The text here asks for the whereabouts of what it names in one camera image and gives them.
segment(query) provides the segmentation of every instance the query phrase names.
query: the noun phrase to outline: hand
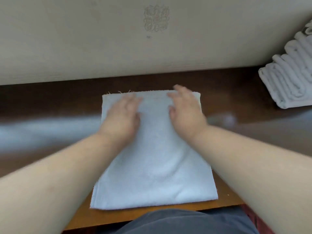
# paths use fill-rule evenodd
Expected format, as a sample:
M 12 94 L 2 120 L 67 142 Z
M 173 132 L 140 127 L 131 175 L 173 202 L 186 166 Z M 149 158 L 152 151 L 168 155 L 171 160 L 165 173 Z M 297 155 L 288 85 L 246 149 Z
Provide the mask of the hand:
M 108 110 L 98 134 L 106 136 L 118 146 L 127 146 L 140 126 L 140 114 L 137 111 L 142 100 L 135 94 L 126 94 L 115 102 Z
M 174 102 L 174 107 L 169 106 L 170 119 L 177 134 L 191 144 L 208 124 L 192 91 L 180 85 L 174 89 L 177 93 L 167 93 Z

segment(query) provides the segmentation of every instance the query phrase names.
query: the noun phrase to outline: stack of folded towels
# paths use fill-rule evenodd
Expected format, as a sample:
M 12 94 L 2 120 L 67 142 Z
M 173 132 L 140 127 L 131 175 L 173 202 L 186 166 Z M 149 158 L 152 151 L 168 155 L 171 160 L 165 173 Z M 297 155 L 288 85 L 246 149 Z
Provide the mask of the stack of folded towels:
M 287 54 L 259 69 L 271 97 L 283 109 L 312 105 L 312 21 L 289 41 Z

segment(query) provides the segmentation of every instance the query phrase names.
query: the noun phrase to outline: left hand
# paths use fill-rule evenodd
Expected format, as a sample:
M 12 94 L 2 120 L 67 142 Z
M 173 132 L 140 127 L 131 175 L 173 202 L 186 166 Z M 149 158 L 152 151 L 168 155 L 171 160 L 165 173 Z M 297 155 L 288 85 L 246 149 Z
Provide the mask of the left hand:
M 143 98 L 126 94 L 107 112 L 98 134 L 106 136 L 118 146 L 125 147 L 134 139 L 140 126 L 138 106 Z

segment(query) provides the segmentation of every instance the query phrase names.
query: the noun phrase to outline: wooden table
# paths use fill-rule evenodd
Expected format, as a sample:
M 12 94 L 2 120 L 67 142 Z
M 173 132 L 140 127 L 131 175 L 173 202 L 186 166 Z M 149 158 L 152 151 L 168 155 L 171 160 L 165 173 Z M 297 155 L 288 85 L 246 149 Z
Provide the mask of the wooden table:
M 277 108 L 257 70 L 251 67 L 0 86 L 0 176 L 95 132 L 103 94 L 168 90 L 174 84 L 200 92 L 206 116 L 234 115 L 237 125 L 233 131 L 311 155 L 312 107 Z M 128 221 L 159 208 L 203 210 L 242 203 L 215 173 L 214 178 L 219 195 L 216 201 L 100 211 L 89 209 L 89 195 L 67 229 Z

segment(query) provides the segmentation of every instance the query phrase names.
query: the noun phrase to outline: beige wall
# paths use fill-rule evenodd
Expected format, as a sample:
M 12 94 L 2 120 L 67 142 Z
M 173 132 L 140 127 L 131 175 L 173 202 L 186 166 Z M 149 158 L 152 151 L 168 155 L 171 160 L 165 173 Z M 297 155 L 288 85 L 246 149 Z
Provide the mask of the beige wall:
M 168 28 L 144 27 L 149 5 Z M 312 0 L 0 0 L 0 84 L 260 65 Z

